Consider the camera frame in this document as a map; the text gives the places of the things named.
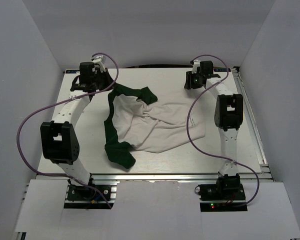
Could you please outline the white green-sleeved t-shirt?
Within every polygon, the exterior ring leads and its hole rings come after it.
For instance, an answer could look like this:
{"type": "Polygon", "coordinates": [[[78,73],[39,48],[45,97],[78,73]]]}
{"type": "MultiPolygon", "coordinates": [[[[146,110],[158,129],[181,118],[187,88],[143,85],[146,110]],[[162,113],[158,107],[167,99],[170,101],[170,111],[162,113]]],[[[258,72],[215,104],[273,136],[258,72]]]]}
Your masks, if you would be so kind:
{"type": "Polygon", "coordinates": [[[206,123],[195,93],[178,89],[155,95],[149,87],[117,84],[108,94],[104,150],[110,162],[125,169],[136,159],[132,150],[159,154],[205,137],[206,123]]]}

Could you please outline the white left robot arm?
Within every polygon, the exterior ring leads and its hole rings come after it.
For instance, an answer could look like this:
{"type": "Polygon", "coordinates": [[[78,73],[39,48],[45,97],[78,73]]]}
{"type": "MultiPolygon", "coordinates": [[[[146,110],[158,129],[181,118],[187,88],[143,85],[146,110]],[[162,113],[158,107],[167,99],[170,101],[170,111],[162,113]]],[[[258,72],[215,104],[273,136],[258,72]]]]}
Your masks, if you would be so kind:
{"type": "Polygon", "coordinates": [[[79,160],[80,144],[75,126],[92,101],[91,93],[106,89],[113,81],[101,56],[80,63],[79,75],[71,83],[68,102],[50,122],[40,126],[43,157],[61,168],[73,181],[80,181],[78,193],[86,200],[95,196],[96,187],[89,183],[91,174],[79,160]]]}

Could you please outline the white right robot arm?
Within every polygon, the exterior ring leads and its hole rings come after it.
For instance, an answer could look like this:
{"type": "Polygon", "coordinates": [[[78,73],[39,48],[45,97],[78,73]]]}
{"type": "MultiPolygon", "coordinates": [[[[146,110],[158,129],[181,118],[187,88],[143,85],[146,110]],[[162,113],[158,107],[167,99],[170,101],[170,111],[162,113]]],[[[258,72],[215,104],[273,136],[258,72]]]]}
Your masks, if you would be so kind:
{"type": "Polygon", "coordinates": [[[218,171],[215,187],[216,195],[226,200],[240,187],[240,175],[237,166],[237,137],[243,123],[243,96],[234,93],[223,83],[225,80],[214,73],[213,62],[192,60],[192,70],[186,72],[184,88],[187,90],[205,88],[216,99],[214,123],[220,136],[221,155],[199,150],[209,157],[224,160],[218,171]]]}

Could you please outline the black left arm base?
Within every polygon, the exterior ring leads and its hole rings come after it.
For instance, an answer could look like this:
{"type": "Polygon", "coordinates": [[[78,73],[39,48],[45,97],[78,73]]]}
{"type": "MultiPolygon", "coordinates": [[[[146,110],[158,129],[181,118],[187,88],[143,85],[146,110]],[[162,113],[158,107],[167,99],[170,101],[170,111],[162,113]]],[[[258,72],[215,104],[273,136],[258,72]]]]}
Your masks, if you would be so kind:
{"type": "Polygon", "coordinates": [[[113,207],[117,193],[117,181],[91,179],[89,185],[98,189],[101,193],[77,182],[68,180],[63,208],[109,210],[113,207]]]}

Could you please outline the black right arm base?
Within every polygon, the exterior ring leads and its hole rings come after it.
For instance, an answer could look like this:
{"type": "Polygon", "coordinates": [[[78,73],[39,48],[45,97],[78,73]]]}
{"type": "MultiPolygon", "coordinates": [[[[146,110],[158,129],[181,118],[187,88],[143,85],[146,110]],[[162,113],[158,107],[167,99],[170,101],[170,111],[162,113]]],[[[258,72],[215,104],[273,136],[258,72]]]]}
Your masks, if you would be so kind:
{"type": "Polygon", "coordinates": [[[199,196],[200,211],[213,212],[246,212],[246,195],[243,185],[238,189],[223,190],[219,192],[216,184],[199,184],[194,188],[199,196]]]}

